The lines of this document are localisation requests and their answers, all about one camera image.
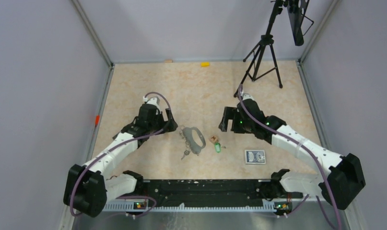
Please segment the metal key holder plate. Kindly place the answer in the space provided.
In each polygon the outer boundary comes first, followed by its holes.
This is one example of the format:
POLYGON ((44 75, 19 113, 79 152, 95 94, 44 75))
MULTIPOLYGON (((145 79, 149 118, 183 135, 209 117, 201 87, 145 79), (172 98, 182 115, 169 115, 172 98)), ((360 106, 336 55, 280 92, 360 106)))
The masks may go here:
POLYGON ((206 147, 206 140, 204 135, 197 127, 182 126, 180 128, 179 134, 184 140, 186 146, 181 160, 183 160, 189 154, 199 156, 201 151, 206 147))

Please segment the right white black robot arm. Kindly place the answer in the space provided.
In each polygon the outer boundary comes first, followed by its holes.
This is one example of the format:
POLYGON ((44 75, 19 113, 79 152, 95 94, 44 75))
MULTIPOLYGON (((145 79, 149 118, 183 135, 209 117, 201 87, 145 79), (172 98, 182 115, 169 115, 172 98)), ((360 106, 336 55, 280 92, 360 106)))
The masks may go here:
POLYGON ((264 115, 257 102, 249 97, 236 107, 226 106, 219 124, 222 132, 252 134, 272 146, 281 148, 301 160, 318 174, 297 174, 281 170, 281 176, 271 184, 276 197, 289 192, 320 196, 339 210, 345 210, 365 187, 360 159, 332 152, 303 137, 284 120, 264 115))

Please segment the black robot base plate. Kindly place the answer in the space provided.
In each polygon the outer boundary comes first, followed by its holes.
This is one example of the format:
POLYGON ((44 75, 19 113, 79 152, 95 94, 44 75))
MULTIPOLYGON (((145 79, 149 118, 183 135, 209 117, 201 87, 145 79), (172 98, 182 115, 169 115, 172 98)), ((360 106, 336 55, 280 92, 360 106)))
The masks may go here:
POLYGON ((303 198, 287 192, 275 179, 152 179, 137 175, 137 185, 125 196, 148 196, 157 207, 261 207, 264 202, 303 198))

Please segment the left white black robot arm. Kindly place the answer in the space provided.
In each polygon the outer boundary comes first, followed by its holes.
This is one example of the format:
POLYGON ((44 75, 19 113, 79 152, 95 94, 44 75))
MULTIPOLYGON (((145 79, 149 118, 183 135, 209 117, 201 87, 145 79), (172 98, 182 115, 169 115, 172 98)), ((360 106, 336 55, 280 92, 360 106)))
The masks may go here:
POLYGON ((106 203, 128 194, 138 198, 143 194, 141 175, 126 171, 110 178, 116 167, 132 152, 136 151, 151 136, 173 132, 178 127, 171 108, 165 109, 167 120, 158 103, 146 102, 140 107, 134 120, 124 126, 113 142, 88 162, 73 165, 63 196, 63 203, 90 217, 98 216, 106 203))

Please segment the green key tag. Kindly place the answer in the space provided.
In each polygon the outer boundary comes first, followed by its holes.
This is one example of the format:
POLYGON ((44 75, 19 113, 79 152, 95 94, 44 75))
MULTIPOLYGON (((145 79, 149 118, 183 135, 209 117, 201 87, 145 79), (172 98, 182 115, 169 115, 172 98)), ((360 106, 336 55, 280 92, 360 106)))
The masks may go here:
POLYGON ((226 148, 226 146, 223 146, 223 145, 221 145, 220 143, 215 143, 214 146, 215 146, 215 151, 216 151, 217 153, 220 153, 220 152, 222 151, 222 149, 225 149, 225 148, 226 148))

